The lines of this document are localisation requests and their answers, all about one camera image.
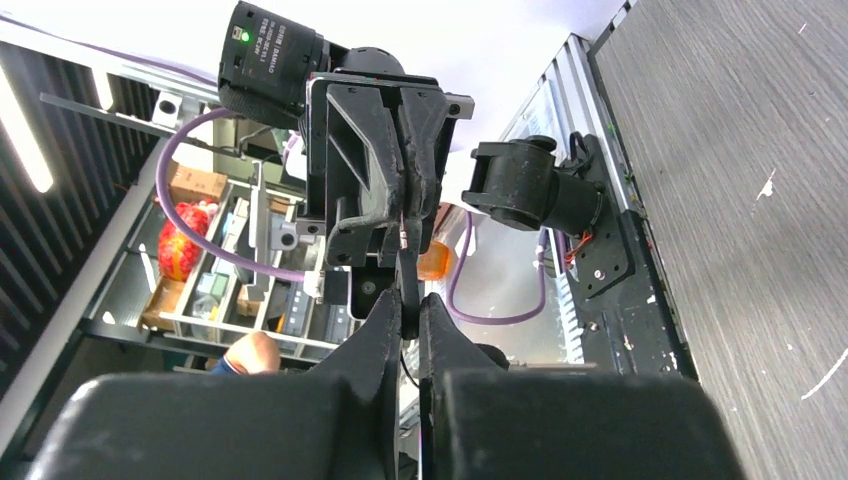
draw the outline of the black bracket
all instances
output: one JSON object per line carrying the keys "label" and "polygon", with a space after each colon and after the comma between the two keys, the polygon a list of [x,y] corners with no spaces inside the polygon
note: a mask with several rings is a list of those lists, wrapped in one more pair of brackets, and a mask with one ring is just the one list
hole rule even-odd
{"label": "black bracket", "polygon": [[432,83],[333,73],[316,74],[309,92],[298,230],[327,235],[331,266],[375,257],[393,268],[401,219],[409,248],[426,250],[456,121],[445,94]]}
{"label": "black bracket", "polygon": [[[584,180],[599,185],[603,192],[612,192],[610,174],[604,162],[598,138],[584,137],[585,154],[589,161],[581,169]],[[616,211],[614,196],[605,194],[608,201],[592,229],[592,240],[577,253],[577,277],[572,283],[575,296],[592,298],[607,291],[622,279],[633,274],[633,255],[624,241],[624,228]]]}

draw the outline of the wooden panel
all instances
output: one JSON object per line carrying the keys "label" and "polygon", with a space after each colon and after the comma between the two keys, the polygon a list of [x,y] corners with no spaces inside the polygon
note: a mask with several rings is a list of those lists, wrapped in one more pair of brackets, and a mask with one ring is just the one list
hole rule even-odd
{"label": "wooden panel", "polygon": [[846,25],[844,0],[641,0],[595,57],[751,478],[848,471],[848,365],[802,399],[848,347]]}

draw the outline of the purple cable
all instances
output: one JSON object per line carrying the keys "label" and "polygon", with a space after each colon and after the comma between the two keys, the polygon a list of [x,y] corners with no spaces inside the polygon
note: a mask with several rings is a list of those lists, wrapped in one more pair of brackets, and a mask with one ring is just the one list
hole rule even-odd
{"label": "purple cable", "polygon": [[453,302],[454,293],[456,293],[456,286],[459,283],[459,275],[462,273],[462,267],[465,266],[465,259],[468,257],[468,247],[471,245],[471,234],[472,229],[474,228],[474,224],[471,218],[471,212],[465,212],[465,240],[462,243],[462,251],[459,253],[459,260],[456,263],[456,271],[453,274],[453,277],[448,284],[448,298],[447,298],[447,309],[457,320],[462,320],[468,323],[474,323],[477,325],[492,325],[492,326],[502,326],[502,325],[514,325],[516,323],[521,323],[526,320],[530,320],[535,317],[545,308],[545,269],[544,269],[544,261],[545,261],[545,245],[548,242],[548,234],[547,231],[542,230],[539,232],[539,253],[536,255],[536,261],[538,266],[536,270],[539,274],[539,304],[536,305],[532,310],[527,313],[523,313],[521,315],[515,315],[512,317],[503,317],[503,318],[487,318],[487,317],[477,317],[474,315],[468,315],[467,313],[460,312],[459,309],[456,308]]}
{"label": "purple cable", "polygon": [[47,36],[50,36],[50,37],[53,37],[53,38],[56,38],[56,39],[59,39],[59,40],[63,40],[65,42],[73,43],[74,45],[79,45],[81,47],[86,47],[86,48],[90,48],[92,50],[97,50],[98,52],[105,53],[107,55],[112,55],[113,57],[118,57],[118,58],[123,59],[123,60],[127,60],[127,61],[130,61],[130,62],[136,62],[136,63],[140,63],[142,65],[148,65],[148,66],[151,66],[151,67],[161,68],[162,70],[167,70],[169,72],[178,73],[178,74],[180,74],[184,77],[188,77],[188,78],[191,78],[193,80],[197,80],[198,82],[204,83],[204,84],[209,85],[209,86],[214,87],[214,86],[218,85],[217,82],[215,82],[214,80],[211,80],[209,78],[206,78],[203,75],[198,75],[198,74],[191,72],[189,70],[186,70],[184,68],[176,67],[174,65],[169,65],[165,62],[159,62],[159,61],[156,61],[156,60],[151,60],[151,59],[139,57],[139,56],[136,56],[136,55],[130,55],[128,53],[121,53],[121,52],[117,52],[115,50],[110,50],[108,48],[98,47],[97,45],[92,45],[90,43],[78,42],[76,40],[71,40],[71,39],[68,39],[68,38],[65,38],[65,37],[60,37],[59,35],[54,35],[50,32],[45,31],[45,30],[33,27],[32,25],[28,25],[26,23],[20,22],[18,20],[9,18],[9,17],[4,16],[4,15],[0,15],[0,20],[4,21],[6,23],[11,23],[12,25],[16,25],[16,26],[21,27],[21,28],[26,28],[27,30],[31,30],[33,32],[38,32],[38,33],[41,33],[43,35],[47,35]]}
{"label": "purple cable", "polygon": [[303,272],[293,272],[291,270],[275,268],[270,265],[263,265],[261,263],[254,262],[253,260],[240,257],[235,253],[228,252],[209,240],[206,240],[203,235],[195,232],[186,225],[177,213],[177,209],[174,207],[174,201],[171,200],[171,193],[168,191],[168,164],[174,156],[174,152],[177,150],[177,147],[183,142],[183,140],[186,139],[189,132],[200,125],[231,115],[234,114],[225,108],[219,108],[212,110],[209,113],[204,113],[203,115],[200,115],[186,123],[182,128],[174,133],[174,136],[168,139],[165,143],[165,148],[162,149],[162,154],[159,156],[159,163],[156,164],[156,194],[159,196],[159,205],[162,207],[162,210],[165,212],[165,216],[168,217],[168,220],[177,227],[177,230],[188,237],[192,243],[212,255],[230,262],[233,265],[246,268],[257,273],[262,273],[269,277],[275,277],[289,282],[302,282]]}

